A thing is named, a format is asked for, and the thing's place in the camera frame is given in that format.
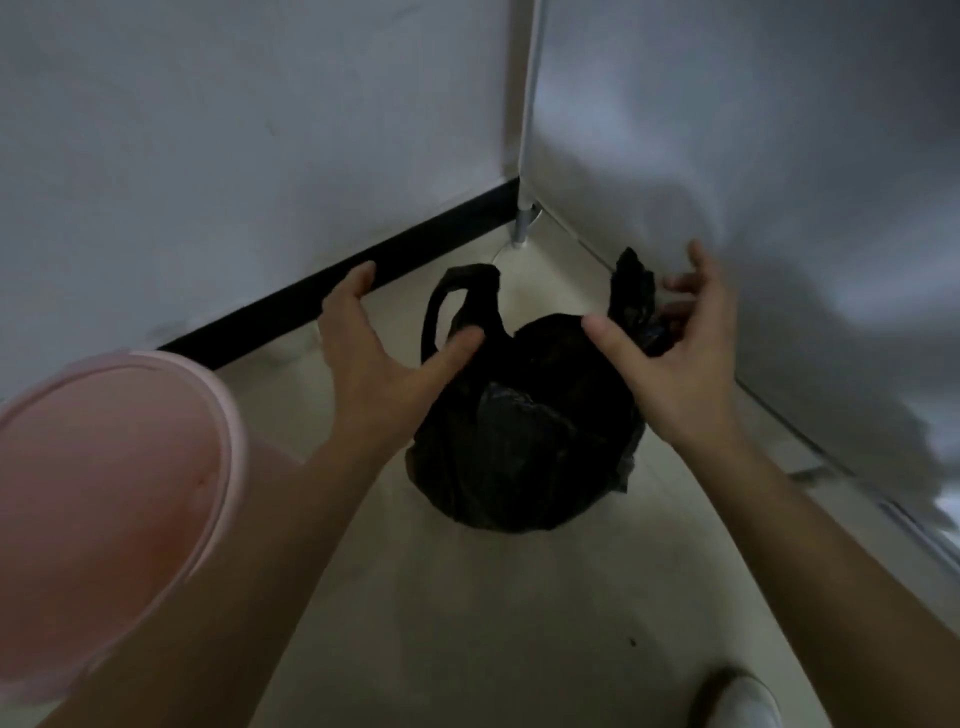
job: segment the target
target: hand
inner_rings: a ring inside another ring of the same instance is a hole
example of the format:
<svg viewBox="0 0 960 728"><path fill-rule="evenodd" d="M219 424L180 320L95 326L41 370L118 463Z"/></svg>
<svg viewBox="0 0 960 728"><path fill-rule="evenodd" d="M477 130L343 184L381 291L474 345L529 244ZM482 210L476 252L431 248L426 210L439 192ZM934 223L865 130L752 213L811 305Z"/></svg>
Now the hand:
<svg viewBox="0 0 960 728"><path fill-rule="evenodd" d="M333 373L330 441L385 463L410 441L430 405L480 347L483 331L465 328L423 366L403 366L383 350L360 304L375 272L372 261L351 270L324 299L317 323Z"/></svg>
<svg viewBox="0 0 960 728"><path fill-rule="evenodd" d="M647 357L605 316L583 320L587 336L623 376L647 422L681 451L741 437L733 410L736 296L699 240L690 241L687 255L694 272L667 279L664 287L696 298L660 311L682 336L663 356Z"/></svg>

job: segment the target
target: white wall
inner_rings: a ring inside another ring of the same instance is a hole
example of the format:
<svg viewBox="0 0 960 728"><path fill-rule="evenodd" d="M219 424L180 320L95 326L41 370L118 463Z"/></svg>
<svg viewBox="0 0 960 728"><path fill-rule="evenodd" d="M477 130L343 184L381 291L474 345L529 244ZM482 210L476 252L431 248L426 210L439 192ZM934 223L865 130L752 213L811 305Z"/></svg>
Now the white wall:
<svg viewBox="0 0 960 728"><path fill-rule="evenodd" d="M515 172L532 0L34 0L0 23L0 396Z"/></svg>

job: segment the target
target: right hand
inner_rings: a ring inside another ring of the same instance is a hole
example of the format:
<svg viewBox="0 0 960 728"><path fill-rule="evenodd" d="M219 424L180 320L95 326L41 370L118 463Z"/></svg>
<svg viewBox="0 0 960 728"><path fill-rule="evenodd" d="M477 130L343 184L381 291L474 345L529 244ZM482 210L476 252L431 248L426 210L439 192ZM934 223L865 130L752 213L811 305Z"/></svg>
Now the right hand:
<svg viewBox="0 0 960 728"><path fill-rule="evenodd" d="M663 356L646 356L605 316L583 319L587 336L623 376L647 422L681 451L722 447L742 435L733 410L736 296L699 240L690 241L687 255L694 272L667 279L664 287L695 299L660 311L682 336Z"/></svg>

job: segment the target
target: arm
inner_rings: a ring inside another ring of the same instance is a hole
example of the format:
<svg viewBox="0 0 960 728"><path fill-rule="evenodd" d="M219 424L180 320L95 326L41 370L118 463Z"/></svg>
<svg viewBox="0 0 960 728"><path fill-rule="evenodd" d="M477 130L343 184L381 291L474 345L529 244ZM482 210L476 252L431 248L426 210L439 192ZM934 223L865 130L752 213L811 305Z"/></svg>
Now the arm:
<svg viewBox="0 0 960 728"><path fill-rule="evenodd" d="M42 724L239 728L249 722L337 543L386 462L483 335L462 331L420 369L391 359L360 305L372 264L324 301L330 439L289 482L251 493L209 562Z"/></svg>
<svg viewBox="0 0 960 728"><path fill-rule="evenodd" d="M585 331L700 481L833 724L957 725L960 640L748 442L732 405L735 300L697 242L690 260L667 282L696 299L663 309L683 337L666 355L603 317Z"/></svg>

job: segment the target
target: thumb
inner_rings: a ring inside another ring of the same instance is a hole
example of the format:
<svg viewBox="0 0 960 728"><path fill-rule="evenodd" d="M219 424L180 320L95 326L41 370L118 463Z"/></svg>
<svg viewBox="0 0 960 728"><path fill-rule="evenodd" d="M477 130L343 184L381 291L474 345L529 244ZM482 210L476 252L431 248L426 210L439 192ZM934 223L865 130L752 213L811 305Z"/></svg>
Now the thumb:
<svg viewBox="0 0 960 728"><path fill-rule="evenodd" d="M467 327L446 342L444 348L427 359L418 371L420 387L431 401L440 396L483 344L484 333L480 327Z"/></svg>
<svg viewBox="0 0 960 728"><path fill-rule="evenodd" d="M647 355L606 316L588 314L581 320L581 325L589 340L610 360L630 390L639 396L652 366Z"/></svg>

